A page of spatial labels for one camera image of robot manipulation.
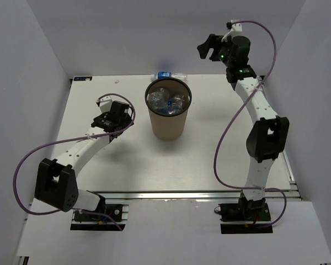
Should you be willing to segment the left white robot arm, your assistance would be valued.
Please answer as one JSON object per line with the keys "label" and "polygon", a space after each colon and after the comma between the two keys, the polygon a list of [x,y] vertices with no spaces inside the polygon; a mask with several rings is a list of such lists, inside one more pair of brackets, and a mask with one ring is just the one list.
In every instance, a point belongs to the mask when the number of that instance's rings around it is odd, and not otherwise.
{"label": "left white robot arm", "polygon": [[113,101],[107,111],[93,119],[86,138],[76,141],[67,151],[50,160],[43,159],[38,166],[35,199],[60,211],[86,210],[93,220],[105,215],[105,199],[77,185],[83,167],[104,147],[122,134],[131,123],[129,104]]}

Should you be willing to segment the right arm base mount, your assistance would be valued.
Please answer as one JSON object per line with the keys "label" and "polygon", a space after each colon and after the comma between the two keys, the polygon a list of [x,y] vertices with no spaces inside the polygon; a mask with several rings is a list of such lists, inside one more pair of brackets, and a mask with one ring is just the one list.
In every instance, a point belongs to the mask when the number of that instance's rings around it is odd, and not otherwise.
{"label": "right arm base mount", "polygon": [[273,226],[268,204],[262,210],[243,213],[237,203],[219,204],[214,213],[220,217],[221,234],[272,234]]}

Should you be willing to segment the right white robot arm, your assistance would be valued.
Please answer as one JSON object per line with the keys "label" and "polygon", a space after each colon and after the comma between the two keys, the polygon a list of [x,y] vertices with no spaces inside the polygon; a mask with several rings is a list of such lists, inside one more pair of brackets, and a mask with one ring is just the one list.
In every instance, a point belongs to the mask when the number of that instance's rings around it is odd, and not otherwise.
{"label": "right white robot arm", "polygon": [[268,103],[261,83],[249,65],[250,40],[245,36],[227,37],[210,34],[197,47],[200,58],[205,59],[212,50],[211,61],[226,66],[226,78],[243,101],[253,127],[246,140],[250,157],[248,177],[236,204],[221,206],[223,221],[256,221],[267,211],[265,188],[275,160],[285,148],[289,120],[280,117]]}

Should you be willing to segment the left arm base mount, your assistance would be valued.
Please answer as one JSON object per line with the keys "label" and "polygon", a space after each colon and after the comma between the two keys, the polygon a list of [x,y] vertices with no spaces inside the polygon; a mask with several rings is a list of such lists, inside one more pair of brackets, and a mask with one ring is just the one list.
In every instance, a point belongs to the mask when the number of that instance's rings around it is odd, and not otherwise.
{"label": "left arm base mount", "polygon": [[123,231],[129,215],[128,204],[106,204],[102,215],[86,214],[75,210],[72,231]]}

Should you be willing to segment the bottle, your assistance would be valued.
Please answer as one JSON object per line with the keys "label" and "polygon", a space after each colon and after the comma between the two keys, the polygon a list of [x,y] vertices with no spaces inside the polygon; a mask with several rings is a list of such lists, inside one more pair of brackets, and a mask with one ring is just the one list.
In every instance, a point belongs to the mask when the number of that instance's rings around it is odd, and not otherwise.
{"label": "bottle", "polygon": [[183,73],[171,73],[171,72],[161,71],[152,74],[150,80],[153,82],[155,80],[163,79],[163,78],[176,78],[178,80],[186,81],[188,79],[188,75]]}

